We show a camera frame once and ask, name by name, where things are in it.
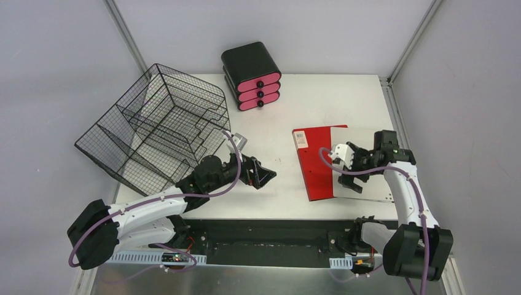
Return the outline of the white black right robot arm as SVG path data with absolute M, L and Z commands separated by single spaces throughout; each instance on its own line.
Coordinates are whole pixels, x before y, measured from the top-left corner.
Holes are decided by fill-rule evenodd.
M 370 150 L 349 141 L 336 144 L 329 157 L 342 169 L 338 182 L 357 193 L 362 187 L 356 179 L 366 183 L 371 176 L 382 175 L 398 216 L 395 231 L 373 216 L 357 218 L 347 232 L 347 244 L 358 252 L 372 248 L 380 253 L 388 275 L 438 281 L 452 250 L 453 235 L 431 214 L 418 181 L 415 156 L 400 147 L 396 132 L 375 132 Z

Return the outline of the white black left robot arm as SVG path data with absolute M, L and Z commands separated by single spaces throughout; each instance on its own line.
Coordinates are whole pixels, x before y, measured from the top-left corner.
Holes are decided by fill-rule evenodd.
M 141 200 L 107 205 L 90 202 L 67 230 L 72 245 L 68 263 L 83 270 L 104 264 L 113 254 L 135 246 L 186 244 L 187 232 L 171 220 L 199 208 L 212 197 L 224 195 L 241 181 L 255 189 L 264 187 L 276 172 L 255 157 L 230 154 L 228 162 L 206 156 L 174 186 Z

